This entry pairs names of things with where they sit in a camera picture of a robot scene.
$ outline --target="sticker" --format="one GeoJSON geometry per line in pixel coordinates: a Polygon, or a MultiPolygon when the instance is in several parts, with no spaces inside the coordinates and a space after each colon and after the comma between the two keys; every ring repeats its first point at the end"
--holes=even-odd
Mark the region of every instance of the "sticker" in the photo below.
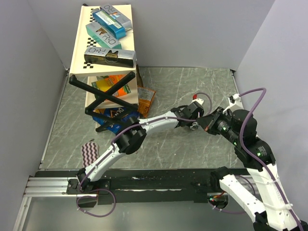
{"type": "Polygon", "coordinates": [[[106,22],[107,25],[113,25],[115,23],[111,18],[109,18],[102,11],[97,12],[96,15],[98,15],[101,19],[103,19],[103,21],[106,22]]]}
{"type": "Polygon", "coordinates": [[[103,19],[103,21],[106,22],[107,25],[109,25],[109,26],[110,26],[110,25],[114,25],[114,26],[115,26],[116,28],[118,28],[118,29],[120,29],[120,28],[122,27],[119,23],[113,21],[113,20],[112,20],[111,18],[109,18],[106,14],[104,14],[103,11],[97,12],[96,15],[99,16],[101,19],[103,19]]]}

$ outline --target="gray wall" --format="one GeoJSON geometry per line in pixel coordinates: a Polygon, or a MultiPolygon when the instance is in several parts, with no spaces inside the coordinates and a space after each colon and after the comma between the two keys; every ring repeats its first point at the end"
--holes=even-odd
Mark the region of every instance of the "gray wall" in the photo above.
{"type": "MultiPolygon", "coordinates": [[[[295,212],[307,221],[308,2],[275,1],[235,73],[239,91],[266,87],[255,112],[258,133],[272,147],[295,212]]],[[[245,96],[251,108],[259,94],[245,96]]]]}
{"type": "Polygon", "coordinates": [[[0,224],[12,230],[39,166],[63,65],[26,0],[0,1],[0,224]]]}
{"type": "Polygon", "coordinates": [[[28,0],[65,67],[80,7],[130,3],[141,66],[237,69],[274,0],[28,0]]]}

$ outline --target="snack package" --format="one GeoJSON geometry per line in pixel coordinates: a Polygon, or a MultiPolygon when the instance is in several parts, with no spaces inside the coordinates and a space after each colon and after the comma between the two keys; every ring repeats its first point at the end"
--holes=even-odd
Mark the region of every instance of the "snack package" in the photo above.
{"type": "MultiPolygon", "coordinates": [[[[97,76],[97,81],[92,82],[92,86],[99,90],[107,91],[124,76],[125,75],[97,76]]],[[[113,96],[119,97],[119,96],[127,95],[129,93],[131,93],[131,90],[129,89],[128,84],[125,84],[122,88],[120,88],[117,92],[115,92],[113,96]]]]}
{"type": "Polygon", "coordinates": [[[138,86],[138,99],[139,99],[138,112],[142,114],[144,118],[148,116],[155,94],[156,94],[155,90],[138,86]]]}
{"type": "MultiPolygon", "coordinates": [[[[127,109],[125,107],[117,107],[117,108],[106,108],[106,109],[95,109],[95,112],[103,114],[104,116],[108,116],[108,117],[115,117],[116,115],[118,115],[119,113],[125,113],[127,111],[127,109]]],[[[139,112],[130,112],[121,119],[123,122],[126,122],[129,118],[131,117],[136,117],[138,118],[140,115],[139,112]]],[[[92,116],[93,120],[96,121],[97,123],[99,123],[100,125],[104,125],[105,121],[103,119],[97,118],[92,116]]],[[[112,131],[114,134],[117,134],[117,132],[121,129],[121,125],[119,124],[113,124],[110,125],[106,128],[107,130],[112,131]]]]}

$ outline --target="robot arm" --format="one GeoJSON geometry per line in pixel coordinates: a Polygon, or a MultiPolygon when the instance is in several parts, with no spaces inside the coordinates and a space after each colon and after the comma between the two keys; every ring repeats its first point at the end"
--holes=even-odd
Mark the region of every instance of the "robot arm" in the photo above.
{"type": "MultiPolygon", "coordinates": [[[[209,134],[220,134],[231,142],[236,155],[253,177],[263,203],[247,191],[234,175],[224,172],[219,177],[215,176],[216,186],[226,191],[245,210],[254,222],[255,230],[300,230],[296,220],[290,214],[292,205],[284,203],[268,172],[250,157],[240,144],[239,132],[248,112],[242,109],[239,95],[235,94],[229,98],[230,105],[226,109],[218,107],[213,113],[204,117],[202,117],[204,111],[200,103],[202,104],[203,101],[196,99],[189,106],[173,108],[161,116],[150,119],[131,118],[127,128],[116,135],[107,151],[90,166],[79,171],[77,178],[80,188],[84,189],[91,181],[99,180],[104,172],[121,157],[137,151],[146,135],[167,128],[188,126],[195,129],[200,125],[209,134]]],[[[269,145],[257,136],[256,128],[257,121],[251,117],[244,130],[245,145],[270,168],[281,186],[273,153],[269,145]]],[[[301,222],[308,230],[307,224],[301,222]]]]}
{"type": "Polygon", "coordinates": [[[195,99],[188,106],[173,108],[150,119],[130,118],[126,124],[127,128],[116,135],[111,141],[111,146],[91,165],[79,170],[77,178],[80,189],[83,190],[90,182],[99,180],[117,160],[137,151],[147,135],[184,126],[194,129],[196,118],[204,113],[201,105],[203,102],[201,99],[195,99]]]}
{"type": "Polygon", "coordinates": [[[276,182],[271,179],[268,171],[258,161],[248,155],[240,144],[240,129],[248,114],[248,111],[243,109],[241,99],[235,94],[229,98],[229,103],[230,105],[226,109],[218,107],[211,115],[198,118],[197,122],[206,132],[213,135],[220,134],[234,145],[236,155],[243,162],[248,173],[254,179],[263,201],[263,207],[257,206],[257,209],[253,208],[254,205],[256,205],[254,203],[254,198],[247,197],[244,188],[240,189],[241,187],[236,187],[234,185],[235,177],[233,175],[225,173],[225,175],[223,177],[220,176],[220,178],[216,175],[217,182],[219,180],[219,187],[230,193],[238,204],[248,213],[252,221],[256,221],[256,226],[258,228],[255,228],[255,230],[265,230],[266,227],[270,227],[271,230],[280,231],[300,230],[295,218],[291,214],[293,212],[292,204],[290,204],[288,200],[288,203],[285,203],[282,199],[281,192],[279,192],[275,184],[279,184],[282,193],[284,193],[271,148],[257,136],[257,121],[253,116],[248,120],[244,129],[244,143],[250,152],[267,165],[275,176],[276,182]]]}

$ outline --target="gray marble surface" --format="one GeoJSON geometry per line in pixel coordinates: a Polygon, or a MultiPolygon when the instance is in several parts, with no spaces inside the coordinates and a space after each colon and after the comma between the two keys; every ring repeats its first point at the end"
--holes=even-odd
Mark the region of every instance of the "gray marble surface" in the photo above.
{"type": "MultiPolygon", "coordinates": [[[[228,105],[227,97],[236,88],[227,69],[207,68],[140,68],[145,87],[156,90],[149,117],[163,114],[173,107],[189,104],[198,91],[207,92],[213,109],[228,105]]],[[[110,145],[114,134],[97,133],[95,122],[84,114],[85,91],[67,84],[51,134],[42,169],[82,167],[81,146],[94,139],[101,153],[110,145]]],[[[205,111],[209,103],[204,98],[205,111]]],[[[164,130],[147,136],[137,153],[117,161],[113,168],[216,168],[243,167],[233,146],[222,136],[212,136],[201,129],[164,130]]]]}

